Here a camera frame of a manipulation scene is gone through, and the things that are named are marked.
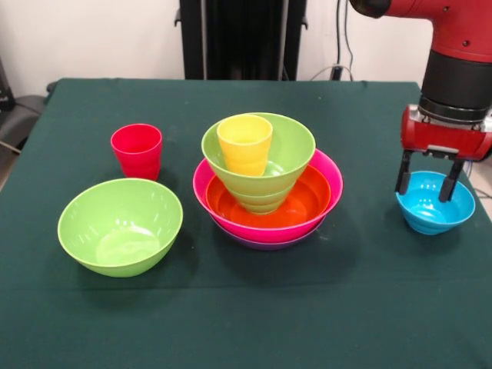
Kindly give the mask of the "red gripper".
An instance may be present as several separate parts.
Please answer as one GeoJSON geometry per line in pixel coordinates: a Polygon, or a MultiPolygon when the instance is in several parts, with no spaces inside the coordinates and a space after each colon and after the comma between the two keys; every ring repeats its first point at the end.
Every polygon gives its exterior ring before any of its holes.
{"type": "Polygon", "coordinates": [[[449,174],[443,180],[439,201],[452,199],[464,160],[481,161],[491,154],[491,120],[480,124],[461,125],[440,121],[421,114],[416,105],[408,105],[401,122],[403,154],[395,191],[407,193],[411,179],[411,151],[437,152],[455,159],[449,174]]]}

